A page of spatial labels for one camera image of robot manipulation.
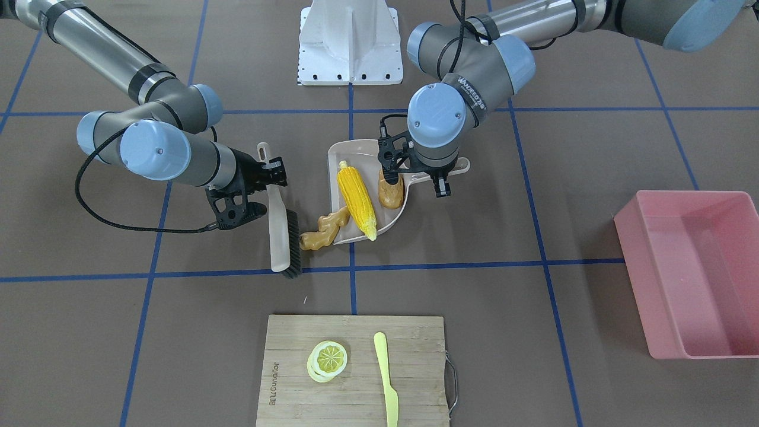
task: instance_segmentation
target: black bristles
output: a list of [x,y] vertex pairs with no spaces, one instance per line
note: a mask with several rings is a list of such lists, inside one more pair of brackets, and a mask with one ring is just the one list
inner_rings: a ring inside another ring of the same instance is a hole
[[282,272],[288,279],[294,279],[303,273],[301,266],[301,229],[298,227],[298,214],[287,209],[287,230],[290,243],[290,267]]

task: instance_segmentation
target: lemon slice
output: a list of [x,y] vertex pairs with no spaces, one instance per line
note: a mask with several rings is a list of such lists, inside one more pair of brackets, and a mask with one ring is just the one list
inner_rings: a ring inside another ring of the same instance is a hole
[[348,352],[340,343],[322,341],[308,356],[308,375],[317,382],[327,382],[345,369]]

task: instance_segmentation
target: yellow knife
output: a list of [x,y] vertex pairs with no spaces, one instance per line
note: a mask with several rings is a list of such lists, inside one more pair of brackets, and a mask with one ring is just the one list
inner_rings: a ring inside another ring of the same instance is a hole
[[377,351],[379,373],[382,375],[382,387],[385,393],[385,412],[387,427],[398,427],[398,393],[390,386],[390,364],[387,358],[387,337],[382,332],[374,334],[374,349]]

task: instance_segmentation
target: pink box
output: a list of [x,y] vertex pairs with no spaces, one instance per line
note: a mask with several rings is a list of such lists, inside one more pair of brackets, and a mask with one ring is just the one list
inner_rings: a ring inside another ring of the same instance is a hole
[[759,216],[748,194],[639,191],[614,223],[652,357],[759,357]]

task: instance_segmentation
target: corn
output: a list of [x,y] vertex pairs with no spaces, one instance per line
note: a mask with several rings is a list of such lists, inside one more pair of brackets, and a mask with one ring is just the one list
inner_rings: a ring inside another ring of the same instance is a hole
[[341,161],[340,170],[337,172],[337,185],[358,229],[367,235],[369,240],[374,241],[377,238],[377,219],[367,186],[358,169],[348,166],[345,160]]

